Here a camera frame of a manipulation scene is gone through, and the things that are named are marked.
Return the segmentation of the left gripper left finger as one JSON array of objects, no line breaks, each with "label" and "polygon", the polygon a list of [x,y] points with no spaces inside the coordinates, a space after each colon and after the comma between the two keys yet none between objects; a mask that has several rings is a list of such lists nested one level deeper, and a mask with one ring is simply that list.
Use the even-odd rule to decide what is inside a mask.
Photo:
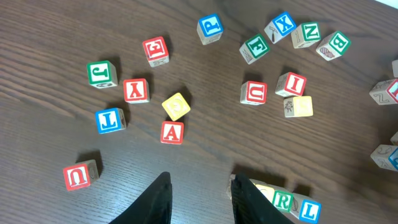
[{"label": "left gripper left finger", "polygon": [[109,224],[170,224],[171,217],[172,183],[170,173],[163,172]]}]

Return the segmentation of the yellow O block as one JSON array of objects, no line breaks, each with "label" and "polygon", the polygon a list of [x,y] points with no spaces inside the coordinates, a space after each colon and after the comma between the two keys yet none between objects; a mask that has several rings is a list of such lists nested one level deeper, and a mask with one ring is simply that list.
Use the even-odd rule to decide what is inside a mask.
[{"label": "yellow O block", "polygon": [[265,196],[268,201],[273,202],[275,189],[270,185],[267,185],[265,182],[261,182],[259,180],[251,179],[251,182],[257,187],[257,189]]}]

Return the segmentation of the blue L block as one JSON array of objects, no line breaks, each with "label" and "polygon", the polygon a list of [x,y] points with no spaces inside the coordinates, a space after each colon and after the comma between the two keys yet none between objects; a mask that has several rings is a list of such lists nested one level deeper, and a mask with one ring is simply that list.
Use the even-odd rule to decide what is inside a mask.
[{"label": "blue L block", "polygon": [[322,205],[314,199],[293,193],[294,200],[290,213],[302,222],[318,223]]}]

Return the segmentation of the yellow C block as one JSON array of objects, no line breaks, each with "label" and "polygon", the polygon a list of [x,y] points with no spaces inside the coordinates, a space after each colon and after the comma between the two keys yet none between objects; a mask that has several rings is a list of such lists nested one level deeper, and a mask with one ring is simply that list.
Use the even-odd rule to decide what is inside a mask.
[{"label": "yellow C block", "polygon": [[227,184],[227,188],[226,188],[226,194],[229,197],[229,199],[232,199],[232,193],[231,193],[231,185],[232,185],[232,181],[235,179],[236,175],[235,174],[231,174],[228,180],[228,184]]}]

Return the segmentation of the green R block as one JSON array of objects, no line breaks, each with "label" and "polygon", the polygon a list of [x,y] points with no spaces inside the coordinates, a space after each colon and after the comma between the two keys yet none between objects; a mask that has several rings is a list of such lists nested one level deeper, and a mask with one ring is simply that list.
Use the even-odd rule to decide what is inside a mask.
[{"label": "green R block", "polygon": [[289,213],[294,204],[294,195],[287,189],[276,187],[274,189],[274,196],[271,203],[278,211]]}]

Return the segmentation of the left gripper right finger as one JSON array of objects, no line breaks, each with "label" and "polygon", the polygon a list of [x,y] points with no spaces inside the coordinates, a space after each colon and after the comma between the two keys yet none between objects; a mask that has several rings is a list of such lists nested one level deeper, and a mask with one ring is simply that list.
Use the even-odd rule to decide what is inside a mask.
[{"label": "left gripper right finger", "polygon": [[293,224],[245,174],[236,174],[230,189],[235,224]]}]

